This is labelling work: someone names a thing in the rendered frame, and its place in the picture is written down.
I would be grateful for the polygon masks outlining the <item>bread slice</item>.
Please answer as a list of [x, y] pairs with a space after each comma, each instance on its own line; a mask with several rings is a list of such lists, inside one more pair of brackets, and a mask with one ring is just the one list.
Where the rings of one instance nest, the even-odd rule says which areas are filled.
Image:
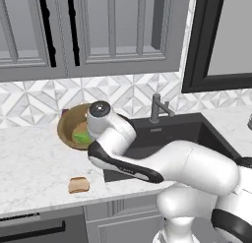
[[88, 192], [90, 190], [90, 182], [86, 177], [74, 177], [70, 179], [68, 191], [70, 194]]

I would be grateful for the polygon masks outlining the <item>grey dishwasher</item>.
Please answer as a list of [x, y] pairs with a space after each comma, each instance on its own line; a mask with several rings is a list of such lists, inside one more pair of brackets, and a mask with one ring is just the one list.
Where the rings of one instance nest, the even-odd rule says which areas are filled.
[[0, 237], [56, 227], [61, 224], [62, 220], [66, 222], [64, 232], [4, 243], [88, 243], [85, 216], [82, 207], [41, 213], [26, 213], [0, 218]]

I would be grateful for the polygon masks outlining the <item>grey sink tap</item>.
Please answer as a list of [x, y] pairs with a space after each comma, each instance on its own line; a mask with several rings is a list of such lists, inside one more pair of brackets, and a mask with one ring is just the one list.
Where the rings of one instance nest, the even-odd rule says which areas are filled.
[[160, 101], [160, 94], [154, 93], [152, 98], [152, 110], [150, 121], [156, 124], [159, 121], [159, 115], [166, 113], [169, 117], [173, 117], [175, 113], [169, 108], [169, 102], [162, 103]]

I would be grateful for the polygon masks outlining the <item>green food piece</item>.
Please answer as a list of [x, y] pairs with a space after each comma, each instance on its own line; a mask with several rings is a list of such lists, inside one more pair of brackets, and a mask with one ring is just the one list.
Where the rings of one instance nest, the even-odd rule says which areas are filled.
[[89, 135], [87, 129], [87, 123], [82, 122], [76, 126], [72, 132], [73, 141], [83, 145], [89, 145], [92, 142], [92, 138]]

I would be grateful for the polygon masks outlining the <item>grey base cupboard door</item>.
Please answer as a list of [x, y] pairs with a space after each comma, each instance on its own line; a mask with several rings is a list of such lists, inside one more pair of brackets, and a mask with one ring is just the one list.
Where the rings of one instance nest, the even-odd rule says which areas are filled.
[[89, 243], [153, 243], [163, 227], [156, 195], [84, 206]]

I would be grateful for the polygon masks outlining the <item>dark sink basin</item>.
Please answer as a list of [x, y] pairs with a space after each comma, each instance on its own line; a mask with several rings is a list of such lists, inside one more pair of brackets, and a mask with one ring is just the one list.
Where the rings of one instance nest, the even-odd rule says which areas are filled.
[[129, 122], [134, 126], [137, 138], [124, 153], [127, 157], [141, 160], [176, 140], [193, 142], [232, 160], [240, 157], [237, 150], [202, 113], [161, 116], [156, 124], [150, 118], [129, 119]]

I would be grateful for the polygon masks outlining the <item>brown wooden bowl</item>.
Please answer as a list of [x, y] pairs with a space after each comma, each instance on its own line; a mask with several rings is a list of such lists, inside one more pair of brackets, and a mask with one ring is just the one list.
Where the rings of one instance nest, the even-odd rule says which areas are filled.
[[57, 134], [59, 139], [68, 147], [79, 150], [86, 151], [89, 145], [79, 144], [73, 141], [72, 132], [76, 126], [82, 122], [87, 123], [87, 113], [89, 103], [80, 104], [69, 109], [61, 118], [59, 119], [57, 125]]

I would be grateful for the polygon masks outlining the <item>wide grey wall cupboard door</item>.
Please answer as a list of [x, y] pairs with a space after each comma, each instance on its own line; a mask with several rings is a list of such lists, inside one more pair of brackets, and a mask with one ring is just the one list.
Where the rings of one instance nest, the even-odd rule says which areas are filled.
[[190, 0], [74, 0], [75, 66], [68, 1], [58, 0], [69, 78], [177, 72]]

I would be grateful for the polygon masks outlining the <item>narrow grey wall cupboard door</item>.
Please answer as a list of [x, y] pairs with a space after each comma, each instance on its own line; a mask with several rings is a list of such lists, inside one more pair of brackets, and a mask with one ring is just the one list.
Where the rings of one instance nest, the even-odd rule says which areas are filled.
[[56, 49], [55, 68], [50, 66], [39, 0], [0, 0], [0, 82], [66, 77], [59, 2], [46, 3]]

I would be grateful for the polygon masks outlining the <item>black framed window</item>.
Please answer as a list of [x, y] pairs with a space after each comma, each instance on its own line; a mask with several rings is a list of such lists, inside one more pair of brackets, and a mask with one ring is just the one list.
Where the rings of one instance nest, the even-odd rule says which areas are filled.
[[252, 0], [197, 0], [182, 91], [252, 89]]

